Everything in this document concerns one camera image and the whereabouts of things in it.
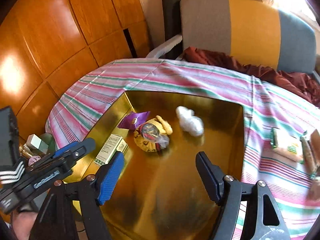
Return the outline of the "person's left hand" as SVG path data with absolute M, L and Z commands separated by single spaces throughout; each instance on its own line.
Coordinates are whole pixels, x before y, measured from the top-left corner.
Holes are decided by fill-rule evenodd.
M 12 230 L 19 240 L 28 240 L 38 213 L 14 211 L 12 214 Z

